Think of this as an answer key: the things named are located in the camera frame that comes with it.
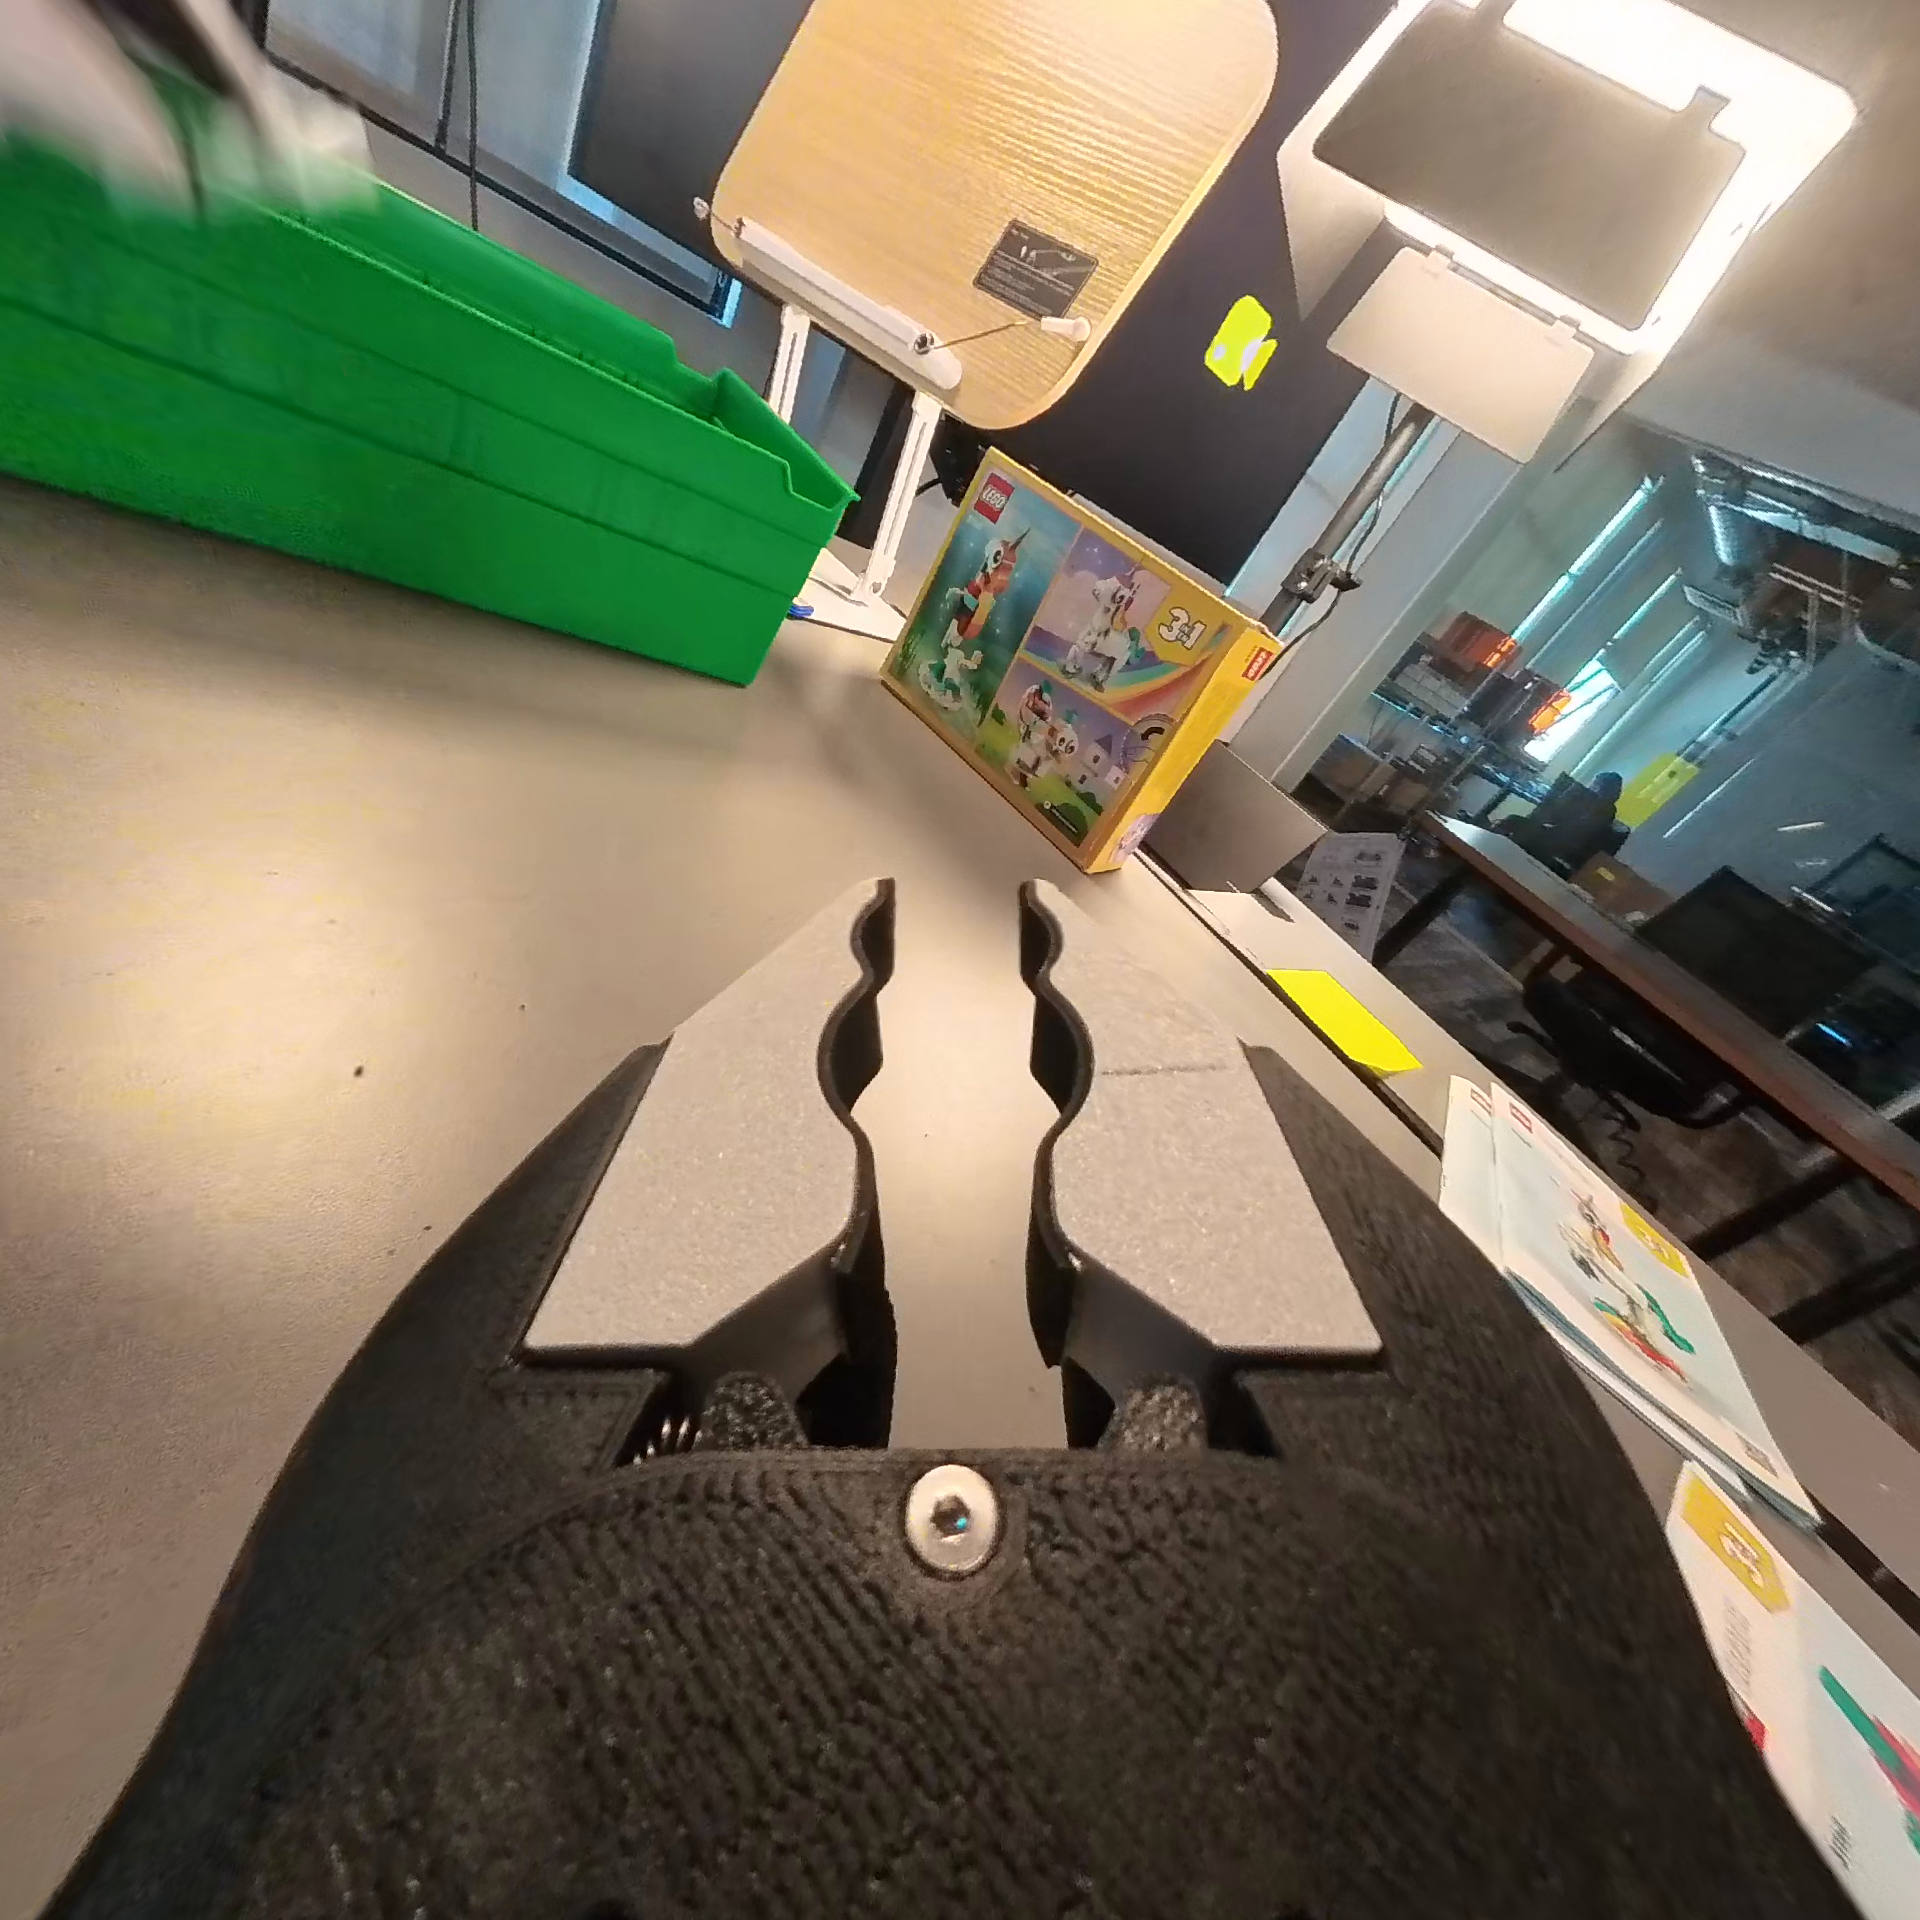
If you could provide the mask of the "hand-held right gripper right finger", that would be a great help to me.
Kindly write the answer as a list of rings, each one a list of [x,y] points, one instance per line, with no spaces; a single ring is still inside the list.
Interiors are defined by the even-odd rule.
[[[1251,1048],[1049,879],[1017,895],[1035,1155],[1025,1307],[1065,1411],[1153,1381],[1368,1369],[1383,1337]]]

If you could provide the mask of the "white board stand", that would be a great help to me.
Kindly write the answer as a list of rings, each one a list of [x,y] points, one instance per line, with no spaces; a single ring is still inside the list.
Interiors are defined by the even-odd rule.
[[[808,333],[808,312],[792,303],[781,303],[774,362],[766,397],[774,415],[788,424],[792,422],[799,395]],[[895,571],[897,549],[921,489],[921,470],[941,415],[944,408],[932,395],[910,390],[903,442],[892,467],[892,485],[886,486],[883,499],[877,535],[870,541],[864,569],[852,571],[831,552],[830,546],[825,546],[804,579],[799,598],[792,600],[788,610],[791,621],[806,621],[812,626],[852,632],[886,643],[897,637],[904,614],[894,607],[894,602],[884,597],[884,590]]]

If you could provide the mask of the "pale blue instruction booklet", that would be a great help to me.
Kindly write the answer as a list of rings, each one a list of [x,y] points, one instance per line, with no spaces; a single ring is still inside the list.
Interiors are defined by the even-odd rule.
[[[1526,1307],[1677,1447],[1813,1528],[1816,1502],[1767,1429],[1688,1256],[1542,1115],[1486,1093],[1503,1258]]]
[[[1467,1075],[1452,1075],[1437,1206],[1503,1282],[1502,1203],[1497,1189],[1494,1105],[1486,1087]]]

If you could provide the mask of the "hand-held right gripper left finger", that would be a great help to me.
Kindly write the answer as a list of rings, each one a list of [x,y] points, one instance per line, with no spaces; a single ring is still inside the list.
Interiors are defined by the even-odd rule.
[[[528,1362],[801,1395],[852,1354],[846,1282],[875,1223],[852,1105],[879,1064],[894,931],[895,885],[864,879],[673,1027],[520,1334]]]

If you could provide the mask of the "black office chair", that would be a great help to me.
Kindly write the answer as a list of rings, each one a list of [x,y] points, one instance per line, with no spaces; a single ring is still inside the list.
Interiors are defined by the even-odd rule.
[[[1560,1079],[1688,1131],[1708,1131],[1752,1103],[1723,1061],[1609,975],[1532,975],[1520,1002]]]

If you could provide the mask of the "white framed light panel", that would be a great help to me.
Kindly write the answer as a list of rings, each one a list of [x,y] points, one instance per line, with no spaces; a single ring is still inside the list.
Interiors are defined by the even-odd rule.
[[[1395,5],[1278,149],[1303,318],[1461,433],[1585,438],[1857,118],[1856,97],[1665,2]]]

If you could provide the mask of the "printed paper sheet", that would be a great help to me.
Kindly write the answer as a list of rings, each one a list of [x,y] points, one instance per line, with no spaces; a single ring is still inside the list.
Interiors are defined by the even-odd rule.
[[[1371,961],[1404,851],[1406,838],[1399,832],[1325,832],[1287,889]]]

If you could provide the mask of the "grey light stand pole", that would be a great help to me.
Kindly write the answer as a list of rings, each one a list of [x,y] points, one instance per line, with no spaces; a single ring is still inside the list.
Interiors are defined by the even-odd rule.
[[[1357,584],[1355,566],[1366,528],[1376,523],[1385,493],[1433,419],[1433,408],[1404,395],[1395,400],[1376,454],[1335,507],[1320,535],[1288,566],[1278,593],[1265,605],[1262,621],[1271,632],[1281,637],[1303,607],[1317,605],[1325,593],[1339,598]]]

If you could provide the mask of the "white clip rail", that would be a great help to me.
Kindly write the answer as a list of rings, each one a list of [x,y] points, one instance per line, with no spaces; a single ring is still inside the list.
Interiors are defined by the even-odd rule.
[[[967,367],[959,350],[967,344],[980,344],[1019,329],[1035,329],[1039,336],[1075,350],[1093,342],[1093,321],[1077,314],[1015,314],[965,336],[950,336],[915,319],[894,303],[862,295],[852,282],[830,274],[763,224],[743,216],[721,219],[705,199],[695,199],[693,205],[712,235],[727,233],[735,239],[741,261],[767,280],[783,303],[796,305],[806,319],[830,326],[851,344],[875,350],[877,358],[895,367],[910,384],[940,395],[950,395],[961,386]]]

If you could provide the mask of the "instruction booklet with yellow corner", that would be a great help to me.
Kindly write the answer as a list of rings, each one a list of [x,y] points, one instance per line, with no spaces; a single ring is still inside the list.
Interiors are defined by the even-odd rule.
[[[1913,1691],[1686,1462],[1663,1536],[1772,1779],[1870,1917],[1917,1915]]]

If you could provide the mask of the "yellow sticky note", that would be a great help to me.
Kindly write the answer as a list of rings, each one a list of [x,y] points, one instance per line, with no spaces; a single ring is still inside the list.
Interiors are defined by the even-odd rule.
[[[1420,1072],[1422,1058],[1335,974],[1309,967],[1268,969],[1265,981],[1348,1064],[1374,1079]]]

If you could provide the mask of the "green plastic bin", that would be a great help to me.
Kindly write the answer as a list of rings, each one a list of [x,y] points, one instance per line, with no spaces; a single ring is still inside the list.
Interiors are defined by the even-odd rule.
[[[438,209],[4,151],[4,474],[747,685],[852,496],[733,370]]]

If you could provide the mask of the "metal shelf rack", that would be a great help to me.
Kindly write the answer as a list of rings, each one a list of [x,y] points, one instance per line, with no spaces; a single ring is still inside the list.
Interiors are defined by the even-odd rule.
[[[1532,808],[1545,795],[1532,753],[1571,706],[1568,688],[1523,662],[1520,640],[1453,613],[1422,632],[1376,685],[1397,767],[1424,785],[1424,803],[1488,825],[1502,803]]]

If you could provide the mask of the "black desk monitor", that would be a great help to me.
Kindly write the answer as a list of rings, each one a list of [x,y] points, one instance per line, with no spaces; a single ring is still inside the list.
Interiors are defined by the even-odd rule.
[[[1660,906],[1636,928],[1636,942],[1775,1040],[1825,1015],[1879,963],[1852,934],[1728,865]]]

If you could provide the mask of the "long wooden table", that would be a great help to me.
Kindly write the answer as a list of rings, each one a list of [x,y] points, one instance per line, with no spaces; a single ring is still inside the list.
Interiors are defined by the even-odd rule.
[[[1376,944],[1376,963],[1404,951],[1470,889],[1500,895],[1541,942],[1609,975],[1651,1010],[1677,1023],[1761,1103],[1800,1121],[1831,1163],[1862,1176],[1903,1206],[1917,1208],[1917,1143],[1901,1119],[1884,1115],[1813,1067],[1784,1040],[1709,992],[1671,958],[1652,951],[1589,903],[1568,879],[1529,859],[1513,841],[1435,810],[1414,816],[1446,867]]]

